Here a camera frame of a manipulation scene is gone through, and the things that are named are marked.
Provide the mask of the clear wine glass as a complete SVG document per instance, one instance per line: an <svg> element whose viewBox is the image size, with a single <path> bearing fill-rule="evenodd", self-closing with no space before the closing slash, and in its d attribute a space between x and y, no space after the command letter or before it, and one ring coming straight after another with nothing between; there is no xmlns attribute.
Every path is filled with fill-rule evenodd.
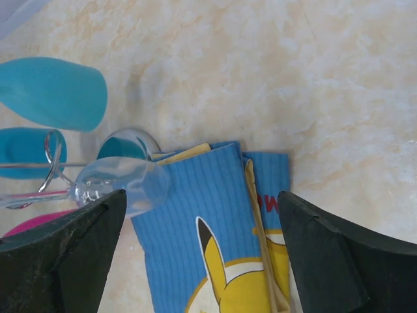
<svg viewBox="0 0 417 313"><path fill-rule="evenodd" d="M50 141L55 154L55 138ZM160 150L156 141L145 131L134 127L122 128L110 134L102 144L99 158L90 164L79 163L78 176L66 184L56 175L41 193L2 194L1 206L23 209L32 203L72 200L78 207L96 201L117 189L126 192L126 218L150 211L161 204L168 193L169 176L152 160ZM3 163L1 168L47 168L48 163Z"/></svg>

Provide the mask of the pink wine glass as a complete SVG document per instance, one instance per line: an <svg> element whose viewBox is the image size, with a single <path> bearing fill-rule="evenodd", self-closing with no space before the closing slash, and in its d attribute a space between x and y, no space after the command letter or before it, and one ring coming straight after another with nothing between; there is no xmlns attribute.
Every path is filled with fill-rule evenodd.
<svg viewBox="0 0 417 313"><path fill-rule="evenodd" d="M8 231L3 237L10 237L12 235L16 235L18 233L30 230L31 228L35 228L39 225L45 224L47 222L50 222L52 220L55 220L56 218L59 218L61 216L65 216L69 213L72 213L74 209L67 210L67 211L60 211L56 213L49 213L46 215L40 215L37 217L34 217L32 219L29 219L19 225L17 225L15 228L12 228L10 231Z"/></svg>

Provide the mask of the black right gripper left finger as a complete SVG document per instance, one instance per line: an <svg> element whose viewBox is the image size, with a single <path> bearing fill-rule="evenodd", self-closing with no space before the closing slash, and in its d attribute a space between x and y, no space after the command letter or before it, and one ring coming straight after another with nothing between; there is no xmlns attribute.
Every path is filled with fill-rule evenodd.
<svg viewBox="0 0 417 313"><path fill-rule="evenodd" d="M126 214L126 192L1 239L2 312L97 312Z"/></svg>

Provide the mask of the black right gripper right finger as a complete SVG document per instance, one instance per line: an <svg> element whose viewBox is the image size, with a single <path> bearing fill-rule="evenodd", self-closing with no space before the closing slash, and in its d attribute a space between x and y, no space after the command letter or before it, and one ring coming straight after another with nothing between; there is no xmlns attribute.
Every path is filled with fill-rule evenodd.
<svg viewBox="0 0 417 313"><path fill-rule="evenodd" d="M416 244L280 192L281 229L304 312L415 312Z"/></svg>

